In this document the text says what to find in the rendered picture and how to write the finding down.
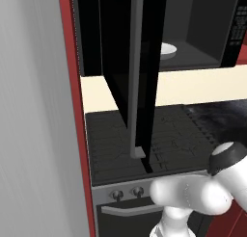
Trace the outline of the black microwave door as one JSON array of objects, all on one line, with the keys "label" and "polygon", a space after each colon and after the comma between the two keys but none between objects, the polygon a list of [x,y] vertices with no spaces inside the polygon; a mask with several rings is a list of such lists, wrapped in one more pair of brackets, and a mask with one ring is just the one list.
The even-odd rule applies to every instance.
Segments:
[{"label": "black microwave door", "polygon": [[[98,0],[102,71],[127,130],[131,0]],[[143,0],[136,142],[150,165],[151,134],[159,73],[166,0]]]}]

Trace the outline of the black microwave oven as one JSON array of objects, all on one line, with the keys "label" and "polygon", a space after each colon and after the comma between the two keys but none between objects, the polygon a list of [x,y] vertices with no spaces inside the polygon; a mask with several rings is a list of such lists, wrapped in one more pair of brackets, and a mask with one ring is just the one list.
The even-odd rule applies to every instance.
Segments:
[{"label": "black microwave oven", "polygon": [[[78,32],[80,74],[127,74],[132,0],[72,0]],[[247,0],[138,0],[142,28],[140,65],[160,41],[161,71],[232,67],[247,31]]]}]

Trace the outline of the black stove with oven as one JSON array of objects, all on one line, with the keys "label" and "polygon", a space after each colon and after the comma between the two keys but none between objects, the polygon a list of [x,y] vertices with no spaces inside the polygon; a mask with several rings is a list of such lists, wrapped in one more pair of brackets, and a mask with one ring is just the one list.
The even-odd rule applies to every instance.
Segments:
[{"label": "black stove with oven", "polygon": [[[162,211],[119,217],[101,213],[102,206],[133,208],[154,204],[150,185],[164,175],[206,175],[212,150],[230,141],[247,146],[247,99],[192,105],[160,106],[154,111],[150,165],[145,171],[128,154],[128,137],[117,111],[86,115],[96,237],[150,237]],[[132,189],[142,187],[137,198]],[[115,201],[111,193],[123,192]]]}]

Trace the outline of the red cabinet panel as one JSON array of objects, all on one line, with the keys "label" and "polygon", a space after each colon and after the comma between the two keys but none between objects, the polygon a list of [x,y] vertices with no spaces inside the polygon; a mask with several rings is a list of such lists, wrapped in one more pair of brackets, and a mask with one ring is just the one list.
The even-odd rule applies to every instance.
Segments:
[{"label": "red cabinet panel", "polygon": [[88,220],[87,227],[89,228],[89,237],[96,237],[96,225],[94,219],[86,128],[83,112],[83,100],[79,76],[77,44],[74,25],[74,11],[72,0],[59,0],[59,2],[63,22],[64,38],[69,68],[71,99],[73,105],[77,143],[80,157],[80,167],[82,172],[83,189],[85,195],[86,215]]}]

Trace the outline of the white plate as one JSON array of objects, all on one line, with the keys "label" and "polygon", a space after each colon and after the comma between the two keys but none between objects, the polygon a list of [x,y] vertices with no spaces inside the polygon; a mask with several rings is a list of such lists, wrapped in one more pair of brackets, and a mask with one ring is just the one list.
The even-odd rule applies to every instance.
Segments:
[{"label": "white plate", "polygon": [[161,44],[161,52],[160,52],[160,59],[161,60],[168,60],[173,58],[177,53],[177,48],[170,44],[163,42]]}]

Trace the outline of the grey stove knob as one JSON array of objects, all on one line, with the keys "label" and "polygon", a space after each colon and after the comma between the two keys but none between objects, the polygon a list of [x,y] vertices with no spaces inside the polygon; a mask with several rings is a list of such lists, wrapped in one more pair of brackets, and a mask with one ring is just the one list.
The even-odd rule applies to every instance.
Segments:
[{"label": "grey stove knob", "polygon": [[144,194],[144,189],[142,187],[135,187],[132,189],[132,194],[140,198]]},{"label": "grey stove knob", "polygon": [[124,197],[124,193],[121,190],[115,190],[111,193],[111,198],[115,201],[120,201]]}]

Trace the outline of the grey fridge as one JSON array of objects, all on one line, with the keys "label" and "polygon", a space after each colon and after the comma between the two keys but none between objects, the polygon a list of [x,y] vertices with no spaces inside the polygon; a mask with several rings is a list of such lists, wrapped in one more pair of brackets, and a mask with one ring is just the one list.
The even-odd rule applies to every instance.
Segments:
[{"label": "grey fridge", "polygon": [[90,237],[59,0],[0,0],[0,237]]}]

